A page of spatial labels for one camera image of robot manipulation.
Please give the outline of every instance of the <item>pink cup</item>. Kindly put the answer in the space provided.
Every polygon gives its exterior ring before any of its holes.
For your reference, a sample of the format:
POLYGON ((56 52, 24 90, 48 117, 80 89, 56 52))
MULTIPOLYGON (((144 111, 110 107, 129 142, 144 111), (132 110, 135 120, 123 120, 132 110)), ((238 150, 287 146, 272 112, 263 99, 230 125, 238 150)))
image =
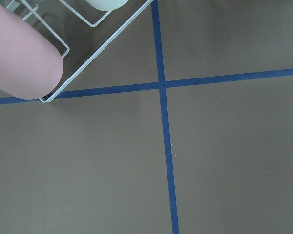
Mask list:
POLYGON ((0 89, 21 99, 41 98, 57 86, 62 72, 58 50, 0 5, 0 89))

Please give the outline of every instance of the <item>dish rack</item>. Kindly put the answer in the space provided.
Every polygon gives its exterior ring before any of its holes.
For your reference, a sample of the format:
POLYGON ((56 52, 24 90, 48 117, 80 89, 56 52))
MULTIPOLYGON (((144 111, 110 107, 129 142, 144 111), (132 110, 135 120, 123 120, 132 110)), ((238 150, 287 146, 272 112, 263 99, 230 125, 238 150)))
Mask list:
MULTIPOLYGON (((27 20, 31 15, 34 15, 53 36, 59 40, 59 42, 66 48, 63 54, 61 54, 62 59, 69 53, 70 48, 67 43, 44 21, 44 19, 37 13, 37 9, 39 5, 36 4, 35 7, 32 7, 27 0, 19 0, 28 10, 29 13, 23 18, 23 20, 27 20)), ((82 16, 79 12, 77 12, 73 7, 71 7, 65 0, 58 0, 63 6, 69 9, 73 14, 79 17, 84 23, 88 26, 94 28, 98 26, 112 11, 107 11, 98 21, 95 23, 89 22, 85 17, 82 16)), ((59 88, 57 88, 53 93, 45 97, 39 98, 39 100, 43 103, 51 102, 59 93, 68 86, 128 25, 130 25, 135 18, 138 17, 151 3, 153 0, 146 0, 146 2, 138 8, 136 12, 134 12, 123 25, 121 25, 59 88)), ((12 1, 7 9, 10 11, 15 11, 20 3, 16 1, 12 1)))

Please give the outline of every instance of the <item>gray floor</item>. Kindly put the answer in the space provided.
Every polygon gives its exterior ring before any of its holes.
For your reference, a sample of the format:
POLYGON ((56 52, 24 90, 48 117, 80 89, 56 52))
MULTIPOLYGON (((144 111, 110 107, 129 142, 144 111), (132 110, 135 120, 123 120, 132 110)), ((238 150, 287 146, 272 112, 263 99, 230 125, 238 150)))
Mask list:
MULTIPOLYGON (((81 43, 65 80, 143 1, 95 30, 50 2, 40 13, 81 43)), ((159 10, 166 80, 293 68, 293 1, 159 10)), ((149 7, 66 90, 157 79, 149 7)), ((180 233, 293 234, 293 76, 167 88, 167 102, 180 233)), ((158 90, 0 105, 0 234, 173 231, 158 90)))

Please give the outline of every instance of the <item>white cup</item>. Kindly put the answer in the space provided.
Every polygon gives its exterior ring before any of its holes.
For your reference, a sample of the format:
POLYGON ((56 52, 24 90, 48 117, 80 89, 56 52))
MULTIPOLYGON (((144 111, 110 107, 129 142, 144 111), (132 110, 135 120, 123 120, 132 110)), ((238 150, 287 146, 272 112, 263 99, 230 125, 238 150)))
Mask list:
POLYGON ((86 0, 92 7, 100 11, 112 11, 126 4, 129 0, 86 0))

